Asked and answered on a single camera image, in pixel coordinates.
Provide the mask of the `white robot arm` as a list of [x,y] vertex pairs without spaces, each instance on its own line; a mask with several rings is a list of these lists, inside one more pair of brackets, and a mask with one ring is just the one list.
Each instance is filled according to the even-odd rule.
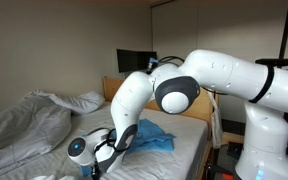
[[154,100],[167,114],[188,110],[209,88],[245,101],[246,131],[235,172],[241,180],[288,180],[288,70],[252,64],[209,50],[191,52],[180,66],[166,64],[151,74],[134,72],[123,81],[111,103],[116,137],[98,129],[74,139],[68,156],[102,172],[117,169],[134,141],[140,113]]

